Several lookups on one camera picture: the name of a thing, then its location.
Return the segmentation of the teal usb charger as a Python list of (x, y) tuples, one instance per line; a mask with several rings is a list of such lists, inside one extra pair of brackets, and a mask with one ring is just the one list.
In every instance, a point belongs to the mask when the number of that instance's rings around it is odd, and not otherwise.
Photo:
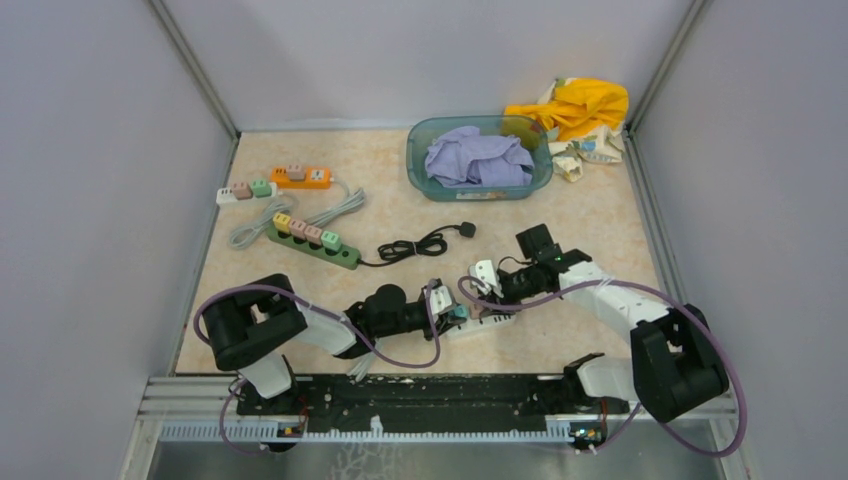
[(457, 305), (450, 312), (452, 322), (464, 323), (470, 318), (470, 311), (465, 305)]

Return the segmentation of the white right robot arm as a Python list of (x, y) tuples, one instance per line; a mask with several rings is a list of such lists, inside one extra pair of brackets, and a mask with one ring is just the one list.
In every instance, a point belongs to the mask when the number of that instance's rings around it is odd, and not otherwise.
[(589, 355), (569, 365), (573, 378), (563, 385), (569, 408), (588, 412), (602, 397), (612, 397), (638, 401), (667, 423), (729, 390), (730, 379), (704, 334), (699, 309), (678, 308), (616, 284), (590, 255), (562, 250), (544, 224), (518, 233), (516, 240), (523, 267), (507, 272), (490, 260), (469, 267), (479, 305), (498, 313), (520, 312), (542, 295), (555, 294), (592, 314), (630, 348), (627, 358)]

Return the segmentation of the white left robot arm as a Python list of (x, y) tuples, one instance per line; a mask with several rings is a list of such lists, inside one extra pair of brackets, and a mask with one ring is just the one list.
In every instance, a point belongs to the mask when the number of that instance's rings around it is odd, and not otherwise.
[(356, 359), (362, 377), (368, 362), (391, 363), (382, 340), (419, 332), (427, 341), (466, 323), (468, 310), (440, 280), (428, 282), (415, 301), (395, 284), (384, 284), (344, 311), (326, 309), (297, 295), (289, 278), (273, 274), (223, 290), (205, 300), (191, 321), (218, 370), (236, 372), (277, 414), (292, 411), (300, 388), (279, 348), (289, 341), (318, 347), (338, 359)]

